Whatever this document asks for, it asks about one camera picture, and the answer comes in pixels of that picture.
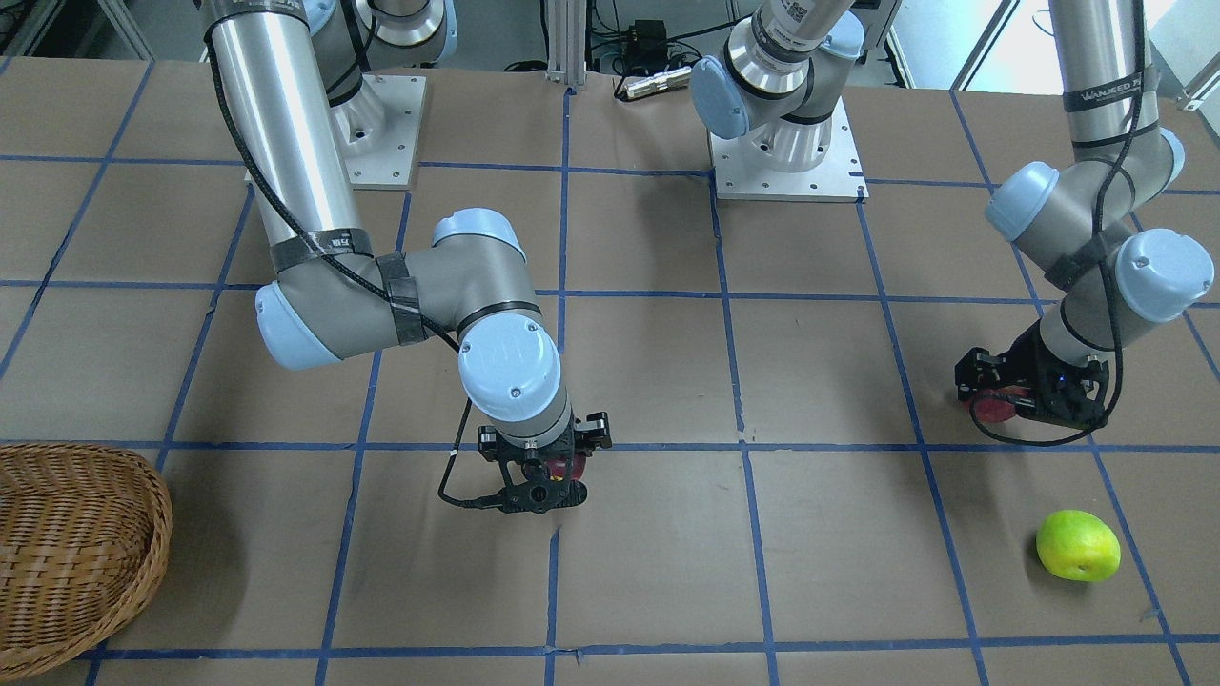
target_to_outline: blue tape line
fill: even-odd
[[[559,632],[559,532],[562,527],[555,529],[550,537],[550,564],[547,572],[547,647],[554,648]],[[545,686],[555,686],[555,653],[547,652],[547,668],[543,674]]]
[[[372,424],[373,403],[377,400],[377,382],[381,377],[382,352],[373,353],[373,363],[368,371],[368,392],[365,394],[365,410],[360,417],[360,435],[356,438],[356,454],[351,463],[351,494],[343,516],[343,535],[339,538],[339,554],[334,565],[334,581],[331,585],[331,599],[326,608],[326,625],[322,630],[321,655],[317,658],[315,686],[325,686],[326,671],[329,664],[331,646],[334,641],[334,623],[339,616],[339,599],[343,596],[343,579],[346,574],[348,551],[351,547],[351,530],[356,521],[356,503],[360,498],[360,477],[364,472],[368,426]]]
[[[766,652],[770,686],[780,686],[780,662],[775,653],[775,629],[771,621],[771,597],[766,582],[766,558],[762,554],[762,526],[759,522],[758,492],[754,488],[754,465],[745,447],[745,405],[742,402],[742,380],[737,365],[737,339],[733,336],[733,311],[728,298],[728,267],[725,260],[725,242],[716,209],[716,178],[708,176],[708,203],[711,210],[711,232],[716,238],[716,272],[720,280],[720,300],[725,316],[725,341],[728,354],[728,376],[733,387],[733,413],[737,416],[738,449],[745,478],[745,504],[750,514],[750,538],[754,544],[754,572],[758,577],[759,615],[762,624],[762,646]]]
[[[254,206],[254,188],[248,188],[245,203],[242,205],[242,214],[238,215],[237,227],[229,239],[228,251],[224,253],[224,261],[221,264],[221,272],[212,284],[212,297],[207,303],[207,312],[204,315],[204,323],[199,327],[199,336],[195,338],[195,347],[190,353],[190,361],[187,363],[187,372],[182,377],[182,386],[178,387],[178,397],[173,402],[173,411],[170,414],[170,424],[165,428],[165,442],[168,446],[173,441],[173,435],[178,431],[178,421],[182,419],[182,409],[187,404],[187,395],[190,393],[190,383],[195,378],[195,370],[199,369],[199,358],[204,354],[204,343],[207,333],[212,328],[212,317],[216,315],[216,306],[220,305],[221,293],[224,292],[224,281],[228,278],[229,267],[233,266],[233,258],[237,255],[238,243],[242,242],[242,232],[245,222],[250,217],[250,208]],[[170,457],[170,448],[161,448],[156,458],[156,470],[165,470],[165,461]]]
[[[1127,524],[1127,516],[1122,511],[1122,504],[1119,503],[1119,492],[1114,488],[1110,472],[1105,469],[1105,461],[1102,459],[1102,453],[1097,450],[1097,442],[1092,435],[1088,436],[1088,443],[1093,448],[1093,460],[1097,463],[1097,470],[1102,474],[1102,483],[1105,485],[1105,493],[1110,497],[1110,504],[1114,505],[1114,514],[1119,518],[1119,527],[1122,529],[1122,537],[1126,538],[1127,547],[1131,549],[1131,561],[1135,563],[1136,569],[1139,571],[1139,580],[1143,581],[1144,590],[1148,592],[1148,599],[1152,602],[1153,610],[1157,613],[1157,620],[1160,623],[1161,635],[1169,644],[1170,654],[1174,657],[1177,675],[1182,679],[1183,686],[1191,686],[1191,677],[1186,673],[1186,664],[1182,662],[1181,651],[1177,649],[1177,643],[1174,641],[1174,632],[1169,627],[1169,620],[1165,618],[1165,608],[1161,607],[1160,599],[1157,597],[1157,590],[1152,585],[1152,577],[1148,576],[1148,568],[1144,565],[1143,555],[1139,554],[1139,547],[1136,544],[1135,536],[1131,535],[1131,526]]]
[[[152,73],[152,62],[149,62],[148,67],[144,70],[144,77],[140,79],[139,85],[135,88],[135,94],[132,95],[132,101],[127,105],[127,112],[123,115],[122,121],[118,125],[118,131],[115,132],[115,138],[110,142],[110,148],[106,153],[106,159],[113,156],[115,148],[118,146],[118,142],[122,140],[123,133],[127,131],[127,125],[132,121],[132,112],[135,111],[135,105],[140,101],[140,95],[144,94],[144,87],[149,82],[149,76]],[[68,226],[67,233],[63,236],[63,240],[60,242],[60,247],[55,250],[55,255],[51,258],[51,264],[46,267],[46,273],[43,276],[43,281],[34,292],[34,298],[29,301],[29,306],[26,309],[26,315],[21,320],[21,325],[17,326],[17,331],[9,343],[9,349],[5,352],[2,359],[0,359],[0,380],[4,378],[5,374],[9,371],[9,365],[12,364],[13,356],[17,354],[17,347],[21,345],[22,339],[26,337],[26,331],[29,330],[29,322],[34,319],[34,312],[38,310],[39,303],[43,301],[43,294],[46,292],[46,283],[51,280],[55,270],[59,269],[60,261],[63,260],[63,253],[67,251],[68,244],[72,242],[72,237],[76,236],[77,228],[81,227],[81,221],[84,218],[85,211],[89,209],[89,203],[93,201],[93,197],[98,193],[98,187],[101,186],[101,177],[106,173],[107,164],[102,161],[98,167],[98,173],[93,177],[93,183],[89,184],[89,190],[84,195],[84,200],[81,203],[81,208],[77,209],[77,214],[72,217],[72,223]]]
[[[978,153],[978,145],[975,143],[975,135],[970,133],[970,125],[966,123],[966,115],[961,111],[961,103],[958,101],[956,93],[950,90],[949,100],[953,101],[953,109],[958,112],[958,121],[961,122],[961,131],[966,134],[966,143],[970,144],[970,151],[975,155],[975,162],[978,165],[978,172],[983,177],[983,183],[993,187],[991,177],[987,176],[987,167],[983,166],[983,156]]]
[[[970,652],[975,658],[975,669],[978,671],[978,681],[982,686],[988,686],[987,666],[983,664],[982,647],[978,643],[978,630],[975,626],[974,609],[970,605],[970,594],[966,591],[965,575],[961,572],[961,561],[958,559],[958,551],[953,542],[953,531],[949,527],[949,516],[944,510],[944,502],[941,498],[941,487],[936,481],[936,471],[932,469],[932,458],[925,446],[924,428],[920,426],[919,411],[915,408],[915,394],[911,391],[910,377],[906,374],[906,364],[903,360],[902,344],[898,339],[898,330],[894,326],[893,312],[889,309],[889,297],[886,292],[886,282],[881,276],[881,261],[877,259],[876,245],[872,242],[872,232],[869,229],[869,218],[864,212],[863,193],[855,204],[855,214],[860,221],[860,229],[864,233],[864,244],[869,250],[869,261],[872,265],[872,276],[877,283],[877,294],[881,297],[881,311],[886,319],[886,328],[889,333],[889,343],[894,353],[894,364],[898,366],[898,377],[903,385],[903,397],[906,400],[906,411],[910,415],[911,428],[915,432],[915,441],[921,447],[920,461],[924,465],[924,475],[927,478],[928,489],[932,494],[932,504],[936,507],[936,518],[941,525],[941,536],[944,538],[946,553],[949,557],[949,565],[953,569],[953,582],[958,590],[958,599],[961,603],[961,614],[966,625],[966,635],[970,640]]]
[[[1194,337],[1194,342],[1198,343],[1199,350],[1203,352],[1203,359],[1205,359],[1208,361],[1208,366],[1211,367],[1211,376],[1216,377],[1216,381],[1220,381],[1220,366],[1216,366],[1216,360],[1211,356],[1211,350],[1203,341],[1199,328],[1194,326],[1194,320],[1191,317],[1191,312],[1182,312],[1182,319],[1186,320],[1186,326],[1191,327],[1191,336]]]

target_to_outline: grid square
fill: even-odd
[[[1194,686],[1220,686],[1220,646],[1179,644],[1179,653]]]
[[[750,458],[776,641],[966,637],[919,453]]]
[[[1104,461],[1169,625],[1220,634],[1220,598],[1200,593],[1220,586],[1216,455],[1107,453]]]
[[[336,647],[542,646],[554,522],[464,510],[437,486],[447,453],[365,455]],[[517,471],[514,477],[520,481]],[[449,494],[504,487],[495,465],[462,453]]]
[[[1144,229],[1165,227],[1190,236],[1207,249],[1213,262],[1220,262],[1220,195],[1158,195],[1139,208],[1136,216]],[[1220,303],[1220,286],[1213,283],[1202,301]]]
[[[944,90],[845,88],[843,101],[869,178],[982,181]],[[910,128],[895,134],[894,122]]]
[[[935,453],[932,465],[980,636],[1160,634],[1143,619],[1150,601],[1091,454]],[[1061,509],[1119,532],[1122,564],[1105,583],[1043,569],[1033,538]]]
[[[173,160],[240,159],[221,117],[211,68],[201,63],[156,62],[115,155]]]
[[[534,288],[558,288],[560,187],[555,172],[422,167],[416,172],[406,250],[431,248],[437,223],[454,212],[489,208],[512,225]]]
[[[350,452],[171,452],[174,548],[111,648],[316,648],[343,533]]]
[[[1032,161],[1058,170],[1076,162],[1061,98],[970,90],[954,95],[992,183],[1004,183]]]
[[[733,338],[747,441],[913,441],[877,303],[734,300]]]
[[[1099,443],[1220,444],[1220,424],[1203,419],[1220,408],[1220,381],[1183,319],[1124,347],[1122,366],[1122,397],[1094,433]]]
[[[364,229],[373,242],[373,250],[384,255],[394,249],[403,221],[404,190],[356,190],[356,211]],[[276,270],[271,266],[267,229],[257,203],[250,209],[245,228],[238,240],[233,262],[229,265],[228,283],[271,283]]]
[[[55,277],[215,282],[242,214],[240,179],[235,167],[111,165]]]
[[[539,298],[547,332],[556,337],[555,298]],[[577,413],[581,388],[573,387],[570,359],[562,363],[569,394]],[[453,444],[466,394],[458,374],[458,358],[440,341],[429,341],[406,349],[387,350],[382,356],[377,381],[378,400],[368,425],[368,439],[387,443]],[[487,415],[471,406],[462,441],[478,439],[479,425],[490,424]]]
[[[977,686],[966,649],[780,653],[783,684],[817,686]]]
[[[1171,100],[1160,100],[1160,126],[1174,132],[1186,146],[1186,167],[1174,181],[1176,190],[1220,190],[1220,145],[1203,115],[1177,109]]]
[[[98,165],[0,161],[0,278],[46,275],[96,176]]]
[[[9,350],[37,292],[37,288],[0,287],[0,350]],[[0,359],[4,359],[5,353],[0,353]]]
[[[470,686],[471,684],[542,684],[543,658],[411,658],[331,659],[327,686],[370,686],[373,684],[427,684]]]
[[[1169,647],[1163,644],[985,648],[983,660],[993,686],[1182,682]]]
[[[174,437],[207,442],[355,441],[371,363],[371,355],[360,355],[301,371],[281,367],[259,334],[254,293],[223,293]]]
[[[894,328],[903,349],[920,428],[927,443],[992,443],[958,402],[953,367],[971,348],[1000,354],[1038,319],[1033,305],[893,303]],[[1013,419],[989,428],[1004,436],[1046,441],[1070,430]]]
[[[209,295],[48,289],[0,381],[0,436],[160,441]]]
[[[706,170],[708,129],[689,89],[622,103],[619,77],[589,73],[571,100],[571,164],[616,170]]]
[[[102,663],[98,686],[312,686],[316,671],[316,660],[111,660]]]
[[[716,212],[731,292],[877,294],[854,204],[721,201]]]
[[[983,218],[982,188],[878,186],[865,205],[891,295],[1028,298],[1013,249]]]
[[[762,638],[741,454],[599,452],[583,481],[561,515],[559,644]]]
[[[556,686],[728,686],[767,682],[762,653],[587,655],[555,660]]]
[[[0,155],[105,155],[148,66],[13,60],[0,79]]]
[[[575,175],[567,287],[719,292],[708,179]]]
[[[428,79],[418,160],[498,165],[562,162],[564,88],[542,72],[388,70]]]
[[[720,301],[569,298],[566,330],[573,406],[609,413],[616,442],[738,439]]]
[[[81,686],[89,674],[89,663],[77,660],[61,664],[38,676],[23,679],[21,686]]]

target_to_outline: black tape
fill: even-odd
[[[1144,92],[1143,82],[1144,74],[1138,72],[1085,90],[1064,93],[1064,111],[1069,114],[1082,112],[1135,98]]]
[[[294,236],[271,247],[271,264],[276,267],[276,273],[322,255],[355,253],[373,256],[372,240],[362,228],[333,228],[309,232],[306,236],[310,238],[309,242]]]
[[[394,330],[398,332],[398,344],[410,345],[427,341],[428,331],[423,328],[420,314],[420,288],[415,283],[406,258],[403,253],[390,253],[377,258],[386,293],[389,294],[389,309],[394,315]]]
[[[301,0],[203,0],[199,4],[199,12],[203,15],[205,37],[220,22],[237,15],[253,12],[287,15],[300,20],[306,27],[309,26],[305,4]]]

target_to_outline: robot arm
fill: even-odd
[[[610,447],[605,414],[572,414],[559,352],[543,328],[526,256],[508,220],[470,209],[433,247],[373,256],[299,0],[205,0],[217,95],[259,187],[278,278],[255,299],[272,356],[289,369],[458,334],[459,371],[494,426],[479,450],[505,487],[472,508],[543,513],[578,505],[583,458]],[[522,466],[514,485],[508,463]]]
[[[1185,164],[1181,143],[1158,123],[1154,68],[1135,38],[1146,40],[1142,12],[1128,1],[1052,1],[1050,12],[1076,164],[1031,162],[986,216],[1066,295],[1003,355],[970,350],[955,382],[976,422],[1015,413],[1088,432],[1113,409],[1105,394],[1121,348],[1179,317],[1215,270],[1190,237],[1132,234],[1121,223]]]

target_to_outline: floor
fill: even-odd
[[[176,518],[151,607],[28,684],[1220,684],[1220,289],[1128,350],[1094,439],[1013,449],[953,400],[966,349],[1057,298],[982,220],[1070,161],[1057,98],[852,88],[867,201],[756,204],[714,197],[686,93],[420,73],[412,190],[361,192],[366,227],[418,250],[461,208],[512,221],[577,413],[610,415],[589,500],[437,499],[444,345],[270,359],[206,67],[6,59],[0,439],[134,449]],[[1161,114],[1191,161],[1139,226],[1220,255],[1220,150]],[[468,450],[451,488],[495,480]],[[1031,557],[1060,508],[1120,533],[1114,579]]]

